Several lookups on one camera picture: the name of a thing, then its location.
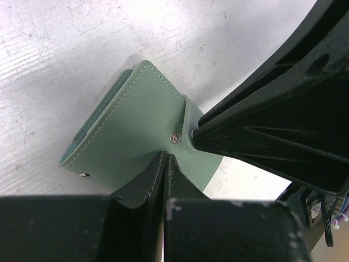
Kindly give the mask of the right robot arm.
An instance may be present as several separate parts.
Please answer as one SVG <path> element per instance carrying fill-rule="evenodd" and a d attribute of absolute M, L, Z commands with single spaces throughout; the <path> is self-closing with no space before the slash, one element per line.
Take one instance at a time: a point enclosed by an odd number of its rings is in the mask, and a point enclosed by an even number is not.
<path fill-rule="evenodd" d="M 244 161 L 291 181 L 280 199 L 310 236 L 348 197 L 348 1 L 317 1 L 254 73 L 204 114 L 200 151 Z"/>

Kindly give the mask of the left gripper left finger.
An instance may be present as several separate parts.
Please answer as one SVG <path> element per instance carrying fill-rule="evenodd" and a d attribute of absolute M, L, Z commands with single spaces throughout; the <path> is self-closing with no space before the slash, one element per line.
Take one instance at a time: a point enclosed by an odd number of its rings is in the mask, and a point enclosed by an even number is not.
<path fill-rule="evenodd" d="M 1 261 L 160 261 L 165 165 L 110 195 L 1 197 Z"/>

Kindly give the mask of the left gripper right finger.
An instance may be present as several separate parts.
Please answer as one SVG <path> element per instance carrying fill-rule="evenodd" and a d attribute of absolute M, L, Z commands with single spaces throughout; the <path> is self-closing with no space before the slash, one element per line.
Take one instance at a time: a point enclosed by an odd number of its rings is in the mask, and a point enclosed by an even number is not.
<path fill-rule="evenodd" d="M 310 261 L 297 215 L 283 202 L 212 200 L 181 171 L 164 171 L 165 261 Z"/>

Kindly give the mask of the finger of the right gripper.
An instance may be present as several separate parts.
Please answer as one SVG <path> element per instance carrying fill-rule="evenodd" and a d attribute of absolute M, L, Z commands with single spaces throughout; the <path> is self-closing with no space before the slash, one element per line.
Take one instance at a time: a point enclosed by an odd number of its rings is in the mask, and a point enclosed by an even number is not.
<path fill-rule="evenodd" d="M 202 126 L 286 73 L 314 49 L 348 11 L 348 1 L 316 1 L 307 16 L 270 58 L 199 120 Z"/>
<path fill-rule="evenodd" d="M 194 146 L 324 194 L 348 193 L 348 67 L 293 69 L 203 124 Z"/>

